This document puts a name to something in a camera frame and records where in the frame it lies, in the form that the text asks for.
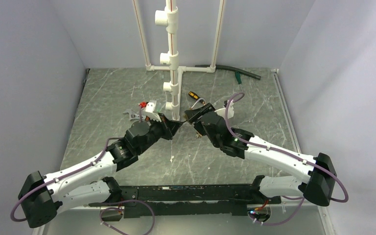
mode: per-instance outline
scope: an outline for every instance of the screwdriver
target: screwdriver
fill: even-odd
[[[197,95],[195,92],[188,92],[188,95],[189,95],[191,98],[195,99],[195,100],[200,99],[200,96]],[[201,102],[202,104],[205,105],[205,101],[204,101],[203,99],[200,100],[200,102]]]

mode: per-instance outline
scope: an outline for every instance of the marble-patterned floor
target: marble-patterned floor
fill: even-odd
[[[293,143],[283,114],[282,103],[269,69],[246,69],[261,75],[255,80],[242,75],[238,85],[234,72],[185,72],[182,81],[181,114],[194,104],[188,96],[193,91],[222,108],[233,93],[246,96],[234,105],[233,127],[248,130],[269,142],[293,150]],[[138,103],[158,100],[165,106],[170,94],[162,91],[169,81],[168,71],[143,69],[91,69],[75,115],[70,140],[61,169],[99,153],[108,137],[121,137],[133,121],[122,114],[138,109]],[[171,119],[171,112],[162,109]],[[197,139],[195,130],[185,123],[174,140],[159,140],[139,161],[119,171],[120,185],[188,185],[251,183],[256,175],[284,176],[266,164],[225,155],[214,148],[207,137]]]

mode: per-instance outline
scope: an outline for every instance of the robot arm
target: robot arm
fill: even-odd
[[[171,140],[183,124],[156,113],[155,105],[155,101],[151,101],[144,109],[144,114],[149,117],[147,121],[135,122],[123,138],[116,138],[117,141],[106,145],[107,148],[94,157],[44,176],[39,171],[28,175],[18,199],[29,226],[42,226],[58,213],[77,206],[118,202],[122,198],[127,200],[112,176],[136,162],[138,155],[160,138]],[[39,187],[41,188],[25,197]]]
[[[308,164],[322,166],[336,176],[328,155],[320,153],[318,157],[314,157],[299,154],[262,140],[246,130],[232,128],[237,136],[248,142],[265,146],[265,148],[243,143],[229,132],[222,116],[223,114],[215,112],[215,108],[209,103],[199,109],[185,111],[187,121],[194,126],[198,134],[206,135],[214,147],[219,148],[227,155],[260,161],[291,175],[284,177],[257,176],[253,186],[265,198],[299,196],[319,206],[329,205],[335,184],[334,179]],[[300,162],[282,152],[299,156],[303,161]]]

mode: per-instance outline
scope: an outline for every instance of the vertical pipe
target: vertical pipe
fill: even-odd
[[[217,28],[215,30],[215,40],[214,40],[214,49],[212,51],[212,60],[211,60],[211,68],[215,68],[215,64],[217,63],[217,53],[218,53],[218,46],[220,45],[220,37],[221,37],[221,26],[223,24],[223,17],[224,17],[224,4],[225,0],[220,0],[220,8],[218,10],[218,18],[217,18]]]
[[[179,84],[179,87],[178,87],[178,101],[181,102],[181,90],[182,90],[182,74],[184,73],[184,71],[182,70],[182,68],[178,68],[178,84]]]
[[[146,44],[146,38],[145,38],[145,31],[143,29],[142,24],[142,18],[141,18],[141,10],[139,8],[139,0],[132,0],[133,2],[133,10],[135,12],[136,21],[138,23],[138,29],[139,29],[139,35],[141,36],[141,42],[142,42],[142,48],[145,58],[145,66],[151,66],[151,63],[149,61],[149,53],[148,53],[148,47]]]
[[[177,9],[176,7],[176,0],[166,0],[166,10],[169,12],[173,12]],[[176,33],[169,33],[168,32],[168,47],[169,52],[171,55],[177,54],[177,42],[176,42]],[[171,76],[171,84],[176,85],[178,84],[178,71],[177,70],[170,70],[170,76]],[[172,105],[173,106],[179,106],[179,97],[180,94],[172,95]],[[179,110],[172,110],[172,117],[174,120],[179,119]]]

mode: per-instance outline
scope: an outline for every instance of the white wall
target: white wall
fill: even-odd
[[[29,173],[59,168],[84,75],[49,1],[0,0],[0,235],[31,234],[9,213]]]
[[[217,63],[278,68],[314,0],[226,0]],[[52,0],[88,68],[144,67],[131,0]],[[179,0],[181,65],[210,64],[219,0]],[[151,63],[168,51],[155,11],[165,0],[140,0]]]
[[[329,209],[338,234],[376,234],[376,0],[317,0],[280,72],[303,151],[329,154],[350,194]]]

